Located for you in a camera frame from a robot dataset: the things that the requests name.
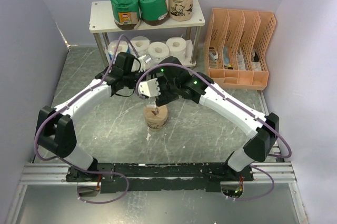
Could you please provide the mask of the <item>white floral roll front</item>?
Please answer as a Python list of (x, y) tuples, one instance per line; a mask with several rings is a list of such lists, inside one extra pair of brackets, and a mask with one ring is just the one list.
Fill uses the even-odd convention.
[(150, 45), (150, 40), (144, 36), (136, 36), (131, 39), (131, 43), (134, 46), (139, 56), (147, 54), (147, 49)]

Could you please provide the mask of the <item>blue paper roll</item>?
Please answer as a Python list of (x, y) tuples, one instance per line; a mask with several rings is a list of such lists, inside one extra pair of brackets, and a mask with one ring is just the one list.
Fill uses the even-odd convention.
[(118, 44), (118, 40), (114, 40), (109, 43), (107, 48), (107, 59), (110, 63), (111, 61), (114, 61), (114, 55), (118, 55), (120, 52), (129, 53), (129, 47), (128, 43), (124, 40), (121, 40)]

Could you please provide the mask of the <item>green paper roll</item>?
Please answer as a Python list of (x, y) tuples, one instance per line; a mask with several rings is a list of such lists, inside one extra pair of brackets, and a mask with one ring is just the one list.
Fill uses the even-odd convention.
[(142, 20), (151, 26), (158, 26), (169, 19), (166, 0), (139, 0)]

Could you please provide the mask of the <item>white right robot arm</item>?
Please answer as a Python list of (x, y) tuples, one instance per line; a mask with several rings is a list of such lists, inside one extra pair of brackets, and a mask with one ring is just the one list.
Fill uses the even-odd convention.
[(180, 61), (168, 57), (160, 62), (158, 78), (160, 95), (156, 105), (163, 106), (182, 97), (196, 104), (212, 109), (236, 124), (249, 140), (234, 153), (230, 154), (223, 168), (224, 177), (236, 180), (249, 164), (264, 162), (276, 142), (279, 131), (279, 117), (256, 111), (229, 95), (213, 79), (203, 73), (190, 74), (181, 68)]

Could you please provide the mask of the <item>white unwrapped loose-end roll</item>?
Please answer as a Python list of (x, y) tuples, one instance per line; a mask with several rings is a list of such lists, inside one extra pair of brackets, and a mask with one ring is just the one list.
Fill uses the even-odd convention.
[(193, 54), (193, 43), (181, 37), (172, 37), (166, 41), (170, 56), (176, 57), (183, 65), (190, 62)]

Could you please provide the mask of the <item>brown cartoon paper roll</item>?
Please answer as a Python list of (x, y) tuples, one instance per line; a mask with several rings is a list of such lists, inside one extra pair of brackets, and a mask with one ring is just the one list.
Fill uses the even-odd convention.
[(193, 0), (168, 0), (168, 9), (172, 19), (187, 21), (192, 17)]

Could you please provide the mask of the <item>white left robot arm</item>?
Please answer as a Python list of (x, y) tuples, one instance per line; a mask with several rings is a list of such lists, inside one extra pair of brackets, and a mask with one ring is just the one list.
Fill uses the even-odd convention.
[(39, 147), (75, 166), (85, 181), (98, 175), (98, 161), (77, 144), (75, 126), (95, 106), (127, 87), (134, 90), (141, 74), (141, 62), (134, 55), (120, 52), (112, 66), (97, 74), (90, 84), (68, 101), (52, 108), (43, 107), (38, 114), (34, 152), (41, 159)]

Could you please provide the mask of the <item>green torn roll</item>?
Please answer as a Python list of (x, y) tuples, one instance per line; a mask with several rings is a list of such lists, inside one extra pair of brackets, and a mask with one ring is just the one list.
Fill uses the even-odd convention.
[(110, 0), (114, 22), (122, 30), (133, 30), (141, 23), (139, 0)]

